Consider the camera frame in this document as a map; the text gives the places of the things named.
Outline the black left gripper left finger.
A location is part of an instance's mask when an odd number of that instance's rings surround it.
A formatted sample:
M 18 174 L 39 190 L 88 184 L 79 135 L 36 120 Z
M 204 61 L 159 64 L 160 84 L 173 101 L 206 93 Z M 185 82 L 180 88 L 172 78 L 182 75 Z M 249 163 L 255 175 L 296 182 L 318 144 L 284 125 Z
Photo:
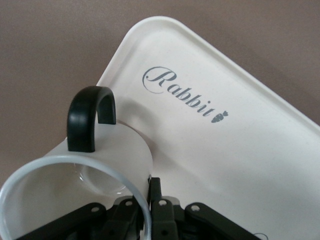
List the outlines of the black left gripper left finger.
M 107 209 L 93 202 L 21 237 L 22 240 L 139 240 L 144 220 L 133 196 L 118 198 Z

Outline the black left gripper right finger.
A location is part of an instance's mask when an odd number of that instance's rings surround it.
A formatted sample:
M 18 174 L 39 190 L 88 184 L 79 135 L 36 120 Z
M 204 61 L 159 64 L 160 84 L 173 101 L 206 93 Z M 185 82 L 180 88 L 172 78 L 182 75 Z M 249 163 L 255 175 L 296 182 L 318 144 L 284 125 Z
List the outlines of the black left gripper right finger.
M 175 197 L 163 196 L 161 180 L 149 180 L 149 206 L 153 240 L 264 240 L 209 206 L 194 202 L 182 208 Z

